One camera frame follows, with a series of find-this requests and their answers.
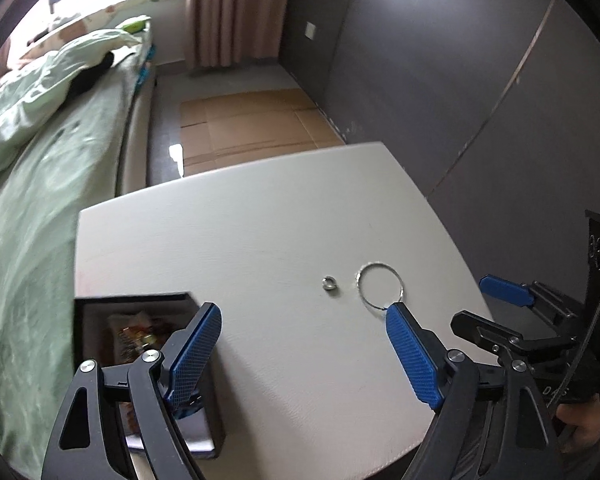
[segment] hand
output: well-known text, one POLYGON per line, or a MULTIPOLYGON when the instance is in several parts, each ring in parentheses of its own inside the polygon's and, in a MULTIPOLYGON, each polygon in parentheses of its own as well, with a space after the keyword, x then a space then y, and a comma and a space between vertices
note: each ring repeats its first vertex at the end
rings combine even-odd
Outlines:
POLYGON ((555 413, 565 424, 575 426, 575 432, 560 451, 572 453, 593 446, 600 440, 600 397, 596 394, 582 404, 561 404, 555 413))

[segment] white wall outlet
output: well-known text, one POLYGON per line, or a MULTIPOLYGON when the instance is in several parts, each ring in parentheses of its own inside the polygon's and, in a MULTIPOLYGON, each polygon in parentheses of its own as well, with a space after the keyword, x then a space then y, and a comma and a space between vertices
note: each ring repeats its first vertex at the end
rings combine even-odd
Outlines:
POLYGON ((312 40, 315 36, 315 25, 311 22, 306 22, 306 29, 304 30, 304 35, 312 40))

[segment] bed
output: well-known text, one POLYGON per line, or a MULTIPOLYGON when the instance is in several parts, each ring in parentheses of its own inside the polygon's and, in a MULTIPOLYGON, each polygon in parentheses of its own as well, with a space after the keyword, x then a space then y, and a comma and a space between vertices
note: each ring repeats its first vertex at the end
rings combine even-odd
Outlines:
POLYGON ((0 88, 0 453, 37 480, 74 374, 78 213, 145 185, 150 22, 96 30, 0 88), (72 81, 113 53, 93 87, 72 81))

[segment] silver screw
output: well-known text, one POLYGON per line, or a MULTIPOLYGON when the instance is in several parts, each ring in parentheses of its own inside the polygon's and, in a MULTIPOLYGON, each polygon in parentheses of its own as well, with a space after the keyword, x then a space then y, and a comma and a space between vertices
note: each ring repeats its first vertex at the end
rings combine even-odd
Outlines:
POLYGON ((93 359, 87 359, 80 365, 80 371, 85 373, 91 372, 91 370, 93 370, 95 367, 96 361, 94 361, 93 359))
POLYGON ((324 290, 335 290, 338 288, 338 284, 333 276, 325 276, 322 279, 322 288, 324 290))
POLYGON ((145 363, 153 363, 158 357, 160 357, 160 352, 157 350, 147 350, 142 354, 142 361, 145 363))
POLYGON ((526 363, 520 359, 514 359, 511 366, 517 372, 526 372, 526 363))
POLYGON ((446 353, 446 356, 450 361, 455 363, 461 363, 464 361, 464 354, 459 350, 449 350, 449 352, 446 353))

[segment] dark wall panel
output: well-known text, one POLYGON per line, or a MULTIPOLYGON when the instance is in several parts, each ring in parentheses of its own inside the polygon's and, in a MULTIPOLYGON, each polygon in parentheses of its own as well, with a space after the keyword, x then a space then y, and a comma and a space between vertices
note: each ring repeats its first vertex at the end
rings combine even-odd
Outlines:
POLYGON ((497 101, 550 0, 352 0, 324 108, 427 192, 497 101))
POLYGON ((584 209, 600 212, 600 45, 562 0, 520 84, 430 204, 474 276, 584 298, 584 209))
POLYGON ((349 0, 288 0, 280 63, 318 104, 322 104, 329 69, 349 0), (305 37, 306 22, 316 26, 305 37))

